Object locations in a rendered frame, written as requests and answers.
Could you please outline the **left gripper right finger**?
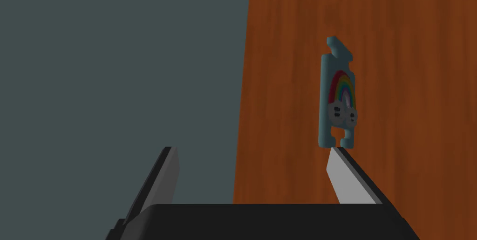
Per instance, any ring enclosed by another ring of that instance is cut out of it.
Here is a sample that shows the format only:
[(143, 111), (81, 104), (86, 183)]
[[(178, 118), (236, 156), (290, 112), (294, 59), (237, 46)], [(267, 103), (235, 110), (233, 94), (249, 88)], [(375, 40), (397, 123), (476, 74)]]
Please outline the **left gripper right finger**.
[(382, 203), (339, 148), (330, 149), (326, 171), (339, 203)]

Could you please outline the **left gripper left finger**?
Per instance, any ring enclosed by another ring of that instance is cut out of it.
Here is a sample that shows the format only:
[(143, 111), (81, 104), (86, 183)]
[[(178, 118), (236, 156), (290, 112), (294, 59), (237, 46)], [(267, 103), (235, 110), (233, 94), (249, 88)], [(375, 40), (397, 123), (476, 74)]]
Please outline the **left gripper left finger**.
[(171, 204), (179, 171), (177, 148), (164, 147), (136, 196), (123, 225), (126, 226), (151, 205)]

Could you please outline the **blue rainbow puzzle piece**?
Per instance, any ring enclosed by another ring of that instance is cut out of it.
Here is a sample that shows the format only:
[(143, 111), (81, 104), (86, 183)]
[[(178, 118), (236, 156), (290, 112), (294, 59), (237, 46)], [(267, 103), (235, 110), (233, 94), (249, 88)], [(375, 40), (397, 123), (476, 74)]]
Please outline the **blue rainbow puzzle piece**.
[(344, 131), (339, 145), (354, 147), (354, 129), (357, 125), (355, 75), (349, 64), (353, 55), (336, 37), (327, 37), (330, 53), (321, 56), (320, 62), (320, 108), (318, 143), (322, 148), (337, 145), (331, 128)]

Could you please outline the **brown wooden table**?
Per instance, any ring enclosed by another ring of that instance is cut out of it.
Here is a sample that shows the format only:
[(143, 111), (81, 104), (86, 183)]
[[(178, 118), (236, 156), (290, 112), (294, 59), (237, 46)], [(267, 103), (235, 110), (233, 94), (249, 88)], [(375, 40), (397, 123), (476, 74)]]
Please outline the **brown wooden table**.
[(477, 240), (477, 0), (249, 0), (234, 203), (335, 203), (320, 60), (353, 54), (353, 158), (421, 240)]

